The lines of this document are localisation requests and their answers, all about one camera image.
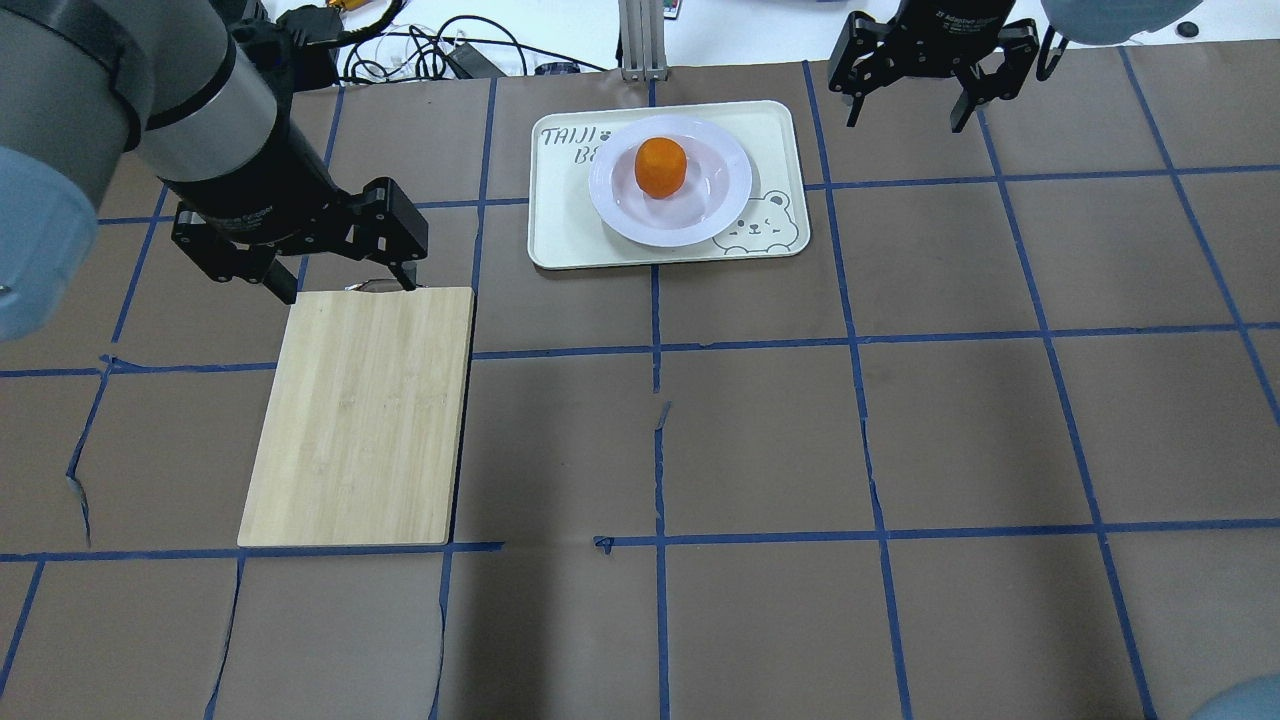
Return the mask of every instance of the white floor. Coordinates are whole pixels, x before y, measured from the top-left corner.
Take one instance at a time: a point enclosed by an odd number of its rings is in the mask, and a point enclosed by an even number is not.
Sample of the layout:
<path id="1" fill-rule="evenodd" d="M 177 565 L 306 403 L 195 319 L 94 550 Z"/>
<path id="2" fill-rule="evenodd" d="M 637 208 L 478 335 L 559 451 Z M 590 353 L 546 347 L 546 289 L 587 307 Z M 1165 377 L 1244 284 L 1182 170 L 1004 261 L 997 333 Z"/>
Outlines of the white floor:
<path id="1" fill-rule="evenodd" d="M 887 20 L 899 0 L 684 0 L 680 18 L 666 23 L 667 61 L 671 65 L 736 65 L 822 60 L 831 54 L 845 17 L 865 10 Z M 307 0 L 264 0 L 273 17 Z M 372 0 L 348 13 L 348 28 L 378 19 L 385 0 Z M 506 26 L 522 44 L 562 53 L 605 68 L 616 67 L 618 8 L 614 0 L 410 0 L 399 23 L 429 28 L 457 14 L 476 14 Z M 1047 24 L 1039 0 L 1018 0 L 1011 19 L 1036 18 Z M 1280 3 L 1276 0 L 1207 0 L 1187 17 L 1201 29 L 1194 41 L 1257 40 L 1280 37 Z M 472 37 L 502 38 L 483 23 L 451 26 Z M 1194 42 L 1165 28 L 1134 37 L 1133 45 Z M 404 44 L 388 40 L 378 51 L 380 61 L 404 55 Z M 506 47 L 485 47 L 485 55 L 508 74 L 520 74 L 520 63 Z M 530 56 L 530 65 L 548 60 Z"/>

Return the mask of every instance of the cutting board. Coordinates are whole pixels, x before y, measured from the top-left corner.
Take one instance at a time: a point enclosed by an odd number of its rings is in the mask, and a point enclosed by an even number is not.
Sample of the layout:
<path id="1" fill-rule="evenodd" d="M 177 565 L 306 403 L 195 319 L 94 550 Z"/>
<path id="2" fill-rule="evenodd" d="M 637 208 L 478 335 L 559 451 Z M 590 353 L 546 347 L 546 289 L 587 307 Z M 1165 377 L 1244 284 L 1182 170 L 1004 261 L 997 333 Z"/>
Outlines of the cutting board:
<path id="1" fill-rule="evenodd" d="M 242 547 L 448 542 L 472 307 L 470 288 L 298 295 Z"/>

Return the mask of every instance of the black round object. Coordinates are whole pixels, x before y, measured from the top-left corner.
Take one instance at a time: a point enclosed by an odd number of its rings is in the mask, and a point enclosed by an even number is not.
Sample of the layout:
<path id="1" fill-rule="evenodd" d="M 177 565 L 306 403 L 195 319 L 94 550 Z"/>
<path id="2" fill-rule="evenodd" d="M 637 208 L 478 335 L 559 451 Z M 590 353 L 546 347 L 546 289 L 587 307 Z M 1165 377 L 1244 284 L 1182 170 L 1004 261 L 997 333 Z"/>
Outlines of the black round object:
<path id="1" fill-rule="evenodd" d="M 544 63 L 534 68 L 535 76 L 571 76 L 582 72 L 577 63 Z"/>

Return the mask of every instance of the orange fruit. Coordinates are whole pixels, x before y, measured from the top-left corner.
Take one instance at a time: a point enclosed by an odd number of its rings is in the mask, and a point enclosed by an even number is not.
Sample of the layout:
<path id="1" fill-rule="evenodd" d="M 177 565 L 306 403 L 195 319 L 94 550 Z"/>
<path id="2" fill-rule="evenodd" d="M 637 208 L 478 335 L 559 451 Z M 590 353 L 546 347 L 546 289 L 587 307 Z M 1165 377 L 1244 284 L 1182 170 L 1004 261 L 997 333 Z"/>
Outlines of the orange fruit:
<path id="1" fill-rule="evenodd" d="M 650 197 L 669 197 L 685 184 L 689 158 L 669 137 L 650 137 L 636 151 L 636 184 Z"/>

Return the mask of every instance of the power adapter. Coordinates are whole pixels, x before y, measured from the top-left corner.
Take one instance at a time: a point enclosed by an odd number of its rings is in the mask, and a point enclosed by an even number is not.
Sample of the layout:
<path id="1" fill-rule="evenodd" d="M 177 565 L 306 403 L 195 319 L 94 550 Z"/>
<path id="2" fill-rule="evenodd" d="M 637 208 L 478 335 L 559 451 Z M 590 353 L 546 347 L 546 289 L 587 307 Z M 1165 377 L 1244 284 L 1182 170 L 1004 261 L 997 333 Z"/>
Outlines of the power adapter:
<path id="1" fill-rule="evenodd" d="M 453 74 L 462 79 L 507 77 L 507 73 L 498 69 L 498 65 L 494 65 L 489 58 L 485 58 L 470 42 L 463 42 L 454 47 L 452 53 L 444 56 L 444 61 L 448 63 Z"/>

